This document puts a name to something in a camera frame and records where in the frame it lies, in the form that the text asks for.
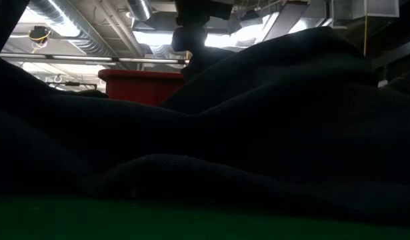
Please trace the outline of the red plastic laundry bin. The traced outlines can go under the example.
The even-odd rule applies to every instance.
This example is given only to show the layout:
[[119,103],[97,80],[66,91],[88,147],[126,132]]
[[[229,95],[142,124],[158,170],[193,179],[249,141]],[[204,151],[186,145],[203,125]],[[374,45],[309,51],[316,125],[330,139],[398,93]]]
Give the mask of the red plastic laundry bin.
[[181,73],[103,69],[98,77],[106,82],[110,99],[158,106],[185,82]]

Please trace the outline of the smooth silver ventilation duct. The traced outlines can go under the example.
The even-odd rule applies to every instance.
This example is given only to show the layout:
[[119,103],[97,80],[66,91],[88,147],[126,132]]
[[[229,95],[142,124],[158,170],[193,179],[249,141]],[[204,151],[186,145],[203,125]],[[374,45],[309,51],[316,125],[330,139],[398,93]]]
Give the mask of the smooth silver ventilation duct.
[[149,0],[126,0],[127,6],[136,21],[146,21],[152,16]]

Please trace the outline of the long ceiling light bar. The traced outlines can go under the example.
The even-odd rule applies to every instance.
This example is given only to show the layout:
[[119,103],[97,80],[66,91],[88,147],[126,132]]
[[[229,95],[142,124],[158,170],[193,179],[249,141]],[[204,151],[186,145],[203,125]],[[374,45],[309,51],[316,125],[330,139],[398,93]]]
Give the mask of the long ceiling light bar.
[[186,65],[189,60],[185,59],[156,59],[156,58],[140,58],[140,57],[92,57],[92,56],[76,56],[76,55],[44,55],[33,53],[0,53],[1,58],[19,59],[20,61],[36,61],[45,63],[46,61],[78,61],[78,62],[94,62],[94,63],[161,63]]

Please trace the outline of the corrugated silver ventilation duct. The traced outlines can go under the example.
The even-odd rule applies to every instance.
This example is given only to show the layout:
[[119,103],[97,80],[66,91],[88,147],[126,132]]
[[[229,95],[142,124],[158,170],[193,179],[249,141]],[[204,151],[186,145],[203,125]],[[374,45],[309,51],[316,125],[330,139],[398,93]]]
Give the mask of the corrugated silver ventilation duct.
[[90,56],[116,56],[70,0],[29,0],[28,10],[81,52]]

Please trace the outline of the dark blue denim jeans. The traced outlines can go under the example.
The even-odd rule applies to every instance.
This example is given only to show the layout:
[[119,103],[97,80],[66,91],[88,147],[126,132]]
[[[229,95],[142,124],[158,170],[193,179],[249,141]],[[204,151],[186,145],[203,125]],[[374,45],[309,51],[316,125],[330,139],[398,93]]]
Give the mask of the dark blue denim jeans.
[[160,106],[47,86],[0,58],[0,195],[245,207],[410,226],[410,90],[319,27],[199,72]]

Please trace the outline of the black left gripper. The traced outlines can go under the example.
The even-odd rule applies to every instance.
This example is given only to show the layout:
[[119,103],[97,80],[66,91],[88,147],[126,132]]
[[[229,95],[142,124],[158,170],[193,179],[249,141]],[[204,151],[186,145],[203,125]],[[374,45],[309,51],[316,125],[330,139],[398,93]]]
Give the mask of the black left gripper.
[[217,0],[174,1],[178,28],[173,32],[171,46],[174,51],[188,51],[192,54],[189,64],[181,70],[184,80],[190,81],[210,66],[234,54],[227,49],[205,45],[206,23],[211,17],[228,20],[233,4]]

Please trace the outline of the green table mat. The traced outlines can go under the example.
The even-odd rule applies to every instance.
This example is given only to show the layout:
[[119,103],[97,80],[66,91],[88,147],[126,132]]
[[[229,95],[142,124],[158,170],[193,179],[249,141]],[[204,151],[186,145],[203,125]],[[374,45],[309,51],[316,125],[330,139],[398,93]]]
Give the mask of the green table mat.
[[130,202],[0,197],[0,240],[410,240],[410,227]]

